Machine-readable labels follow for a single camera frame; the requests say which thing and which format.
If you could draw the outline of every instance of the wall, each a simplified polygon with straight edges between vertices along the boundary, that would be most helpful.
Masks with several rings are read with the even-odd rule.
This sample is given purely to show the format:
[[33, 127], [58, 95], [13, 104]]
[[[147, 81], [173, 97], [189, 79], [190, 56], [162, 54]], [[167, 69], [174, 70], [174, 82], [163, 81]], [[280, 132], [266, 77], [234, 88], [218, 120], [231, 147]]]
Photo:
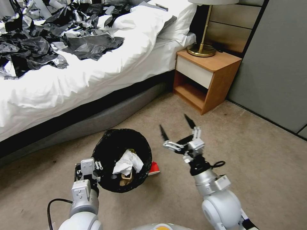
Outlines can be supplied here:
[[0, 0], [0, 19], [3, 16], [13, 16], [14, 10], [9, 2], [9, 0]]
[[229, 93], [294, 133], [307, 123], [306, 9], [305, 0], [268, 2]]

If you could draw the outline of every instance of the beige carpet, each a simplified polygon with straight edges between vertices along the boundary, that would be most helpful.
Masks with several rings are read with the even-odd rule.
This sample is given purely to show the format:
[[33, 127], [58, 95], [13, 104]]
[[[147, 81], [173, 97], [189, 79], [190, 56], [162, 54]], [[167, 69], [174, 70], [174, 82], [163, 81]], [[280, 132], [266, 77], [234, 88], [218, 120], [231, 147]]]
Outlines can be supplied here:
[[[205, 219], [189, 166], [162, 147], [159, 124], [177, 141], [190, 133], [183, 114], [202, 127], [204, 156], [228, 175], [231, 190], [261, 229], [306, 229], [307, 142], [230, 103], [200, 116], [171, 93], [163, 95], [116, 128], [132, 128], [148, 140], [161, 174], [125, 194], [100, 189], [99, 218], [104, 229], [121, 230], [170, 222], [202, 230]], [[75, 163], [90, 157], [101, 133], [30, 154], [0, 169], [0, 229], [48, 229], [51, 199], [71, 199]], [[69, 204], [51, 207], [55, 229], [68, 217]]]

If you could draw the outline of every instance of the red object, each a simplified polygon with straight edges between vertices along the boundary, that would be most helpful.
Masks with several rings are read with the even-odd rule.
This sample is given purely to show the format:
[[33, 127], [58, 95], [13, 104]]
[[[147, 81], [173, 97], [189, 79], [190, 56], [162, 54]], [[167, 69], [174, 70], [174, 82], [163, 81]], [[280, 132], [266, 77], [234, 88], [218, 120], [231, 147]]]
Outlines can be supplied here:
[[157, 173], [160, 173], [160, 169], [158, 167], [158, 164], [153, 161], [152, 164], [151, 164], [151, 168], [150, 168], [148, 176], [154, 175], [154, 174], [157, 174]]

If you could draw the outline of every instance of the wooden nightstand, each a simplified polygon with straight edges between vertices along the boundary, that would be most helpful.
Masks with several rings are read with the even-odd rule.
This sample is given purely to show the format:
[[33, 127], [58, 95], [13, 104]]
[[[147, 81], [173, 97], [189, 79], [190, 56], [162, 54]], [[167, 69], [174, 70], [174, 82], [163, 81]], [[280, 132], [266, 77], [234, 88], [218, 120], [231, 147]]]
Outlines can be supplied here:
[[179, 51], [173, 92], [203, 115], [225, 100], [241, 60], [225, 52], [195, 57], [186, 50]]

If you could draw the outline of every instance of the black mesh wastebasket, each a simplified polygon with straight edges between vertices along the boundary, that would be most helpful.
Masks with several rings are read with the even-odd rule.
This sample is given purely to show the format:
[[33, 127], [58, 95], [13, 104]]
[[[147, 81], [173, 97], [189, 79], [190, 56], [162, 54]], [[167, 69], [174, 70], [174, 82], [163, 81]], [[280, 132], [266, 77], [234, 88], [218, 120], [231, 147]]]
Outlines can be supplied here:
[[[132, 181], [125, 186], [120, 186], [121, 174], [113, 175], [115, 163], [123, 156], [127, 149], [134, 149], [138, 157], [144, 163], [141, 171], [136, 173], [133, 169]], [[152, 155], [150, 146], [145, 137], [133, 129], [110, 129], [100, 139], [96, 145], [93, 155], [95, 160], [99, 160], [103, 170], [100, 186], [111, 192], [124, 193], [141, 185], [148, 176]]]

